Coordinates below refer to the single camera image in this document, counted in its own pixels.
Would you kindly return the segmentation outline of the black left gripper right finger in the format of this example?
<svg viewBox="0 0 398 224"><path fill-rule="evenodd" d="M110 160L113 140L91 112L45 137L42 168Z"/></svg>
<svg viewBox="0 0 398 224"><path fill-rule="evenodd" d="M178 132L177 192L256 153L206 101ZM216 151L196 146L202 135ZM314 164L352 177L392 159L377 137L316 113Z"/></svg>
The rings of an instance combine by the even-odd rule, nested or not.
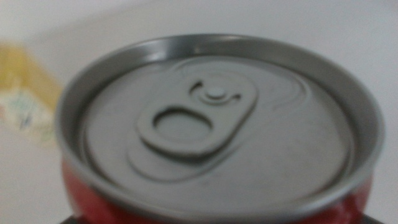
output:
<svg viewBox="0 0 398 224"><path fill-rule="evenodd" d="M364 214L361 217L359 224L384 224L384 223L373 218L373 217L370 217L370 216Z"/></svg>

